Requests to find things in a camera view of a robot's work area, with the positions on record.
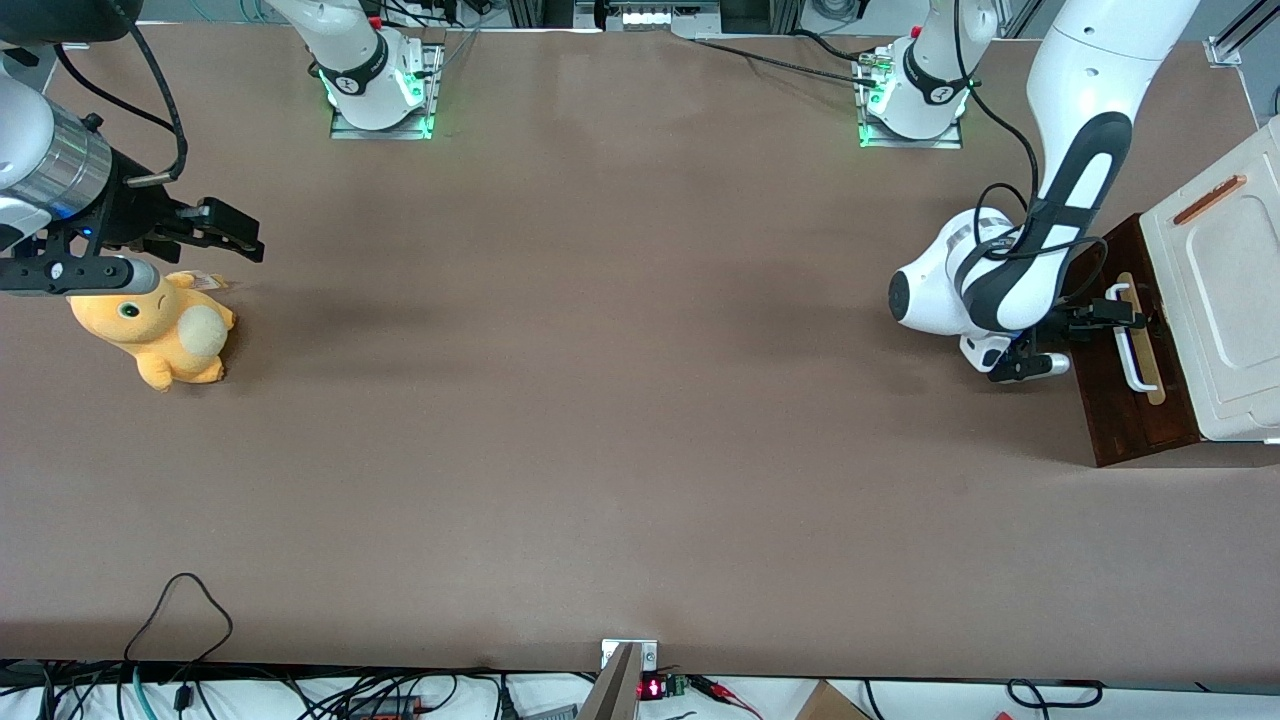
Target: brown table surface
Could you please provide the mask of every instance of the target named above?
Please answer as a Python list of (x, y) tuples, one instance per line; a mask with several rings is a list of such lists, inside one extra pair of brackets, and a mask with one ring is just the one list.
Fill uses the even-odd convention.
[[(838, 83), (494, 33), (435, 140), (333, 142), (288, 28), (146, 32), (191, 137), (173, 192), (261, 219), (266, 263), (186, 251), (242, 328), (224, 383), (169, 395), (63, 300), (0, 299), (0, 656), (116, 657), (192, 570), (221, 660), (588, 669), (630, 635), (695, 671), (1280, 679), (1275, 470), (1089, 469), (1071, 378), (992, 386), (890, 316), (899, 265), (1025, 183), (975, 113), (963, 151), (864, 150)], [(982, 65), (1028, 129), (1036, 47)], [(129, 42), (81, 58), (163, 111)], [(1097, 227), (1251, 129), (1179, 46)], [(186, 587), (140, 655), (219, 629)]]

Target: white handle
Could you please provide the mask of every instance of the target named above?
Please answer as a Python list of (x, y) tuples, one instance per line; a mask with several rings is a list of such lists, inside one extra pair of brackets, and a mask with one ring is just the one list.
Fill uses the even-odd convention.
[[(1120, 291), (1128, 290), (1129, 283), (1116, 283), (1107, 288), (1107, 300), (1120, 300)], [(1158, 386), (1152, 386), (1142, 382), (1142, 374), (1138, 373), (1138, 361), (1133, 357), (1133, 345), (1129, 341), (1129, 331), (1125, 328), (1111, 328), (1111, 332), (1116, 337), (1116, 352), (1120, 354), (1120, 366), (1124, 368), (1124, 382), (1128, 383), (1129, 389), (1134, 392), (1155, 392), (1160, 389)]]

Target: silver cylinder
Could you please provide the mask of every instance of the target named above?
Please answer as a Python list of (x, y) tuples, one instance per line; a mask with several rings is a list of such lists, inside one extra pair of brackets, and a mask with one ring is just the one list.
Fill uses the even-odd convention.
[(70, 218), (88, 208), (111, 174), (111, 146), (90, 132), (79, 118), (59, 105), (54, 110), (54, 140), (45, 159), (12, 187), (10, 196), (49, 210), (58, 218)]

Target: tag on plush toy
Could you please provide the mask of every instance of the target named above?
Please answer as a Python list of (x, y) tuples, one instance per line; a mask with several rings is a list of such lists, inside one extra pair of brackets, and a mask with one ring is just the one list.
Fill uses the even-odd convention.
[(191, 283), (191, 290), (223, 290), (229, 284), (221, 275), (215, 275), (204, 270), (182, 270), (182, 273), (192, 277), (193, 282)]

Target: yellow plush toy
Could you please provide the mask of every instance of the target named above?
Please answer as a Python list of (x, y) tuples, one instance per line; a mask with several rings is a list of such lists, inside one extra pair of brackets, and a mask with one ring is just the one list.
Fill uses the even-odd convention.
[(142, 379), (166, 392), (175, 379), (223, 379), (218, 354), (236, 314), (192, 290), (196, 279), (172, 273), (146, 295), (77, 295), (67, 301), (84, 329), (133, 355)]

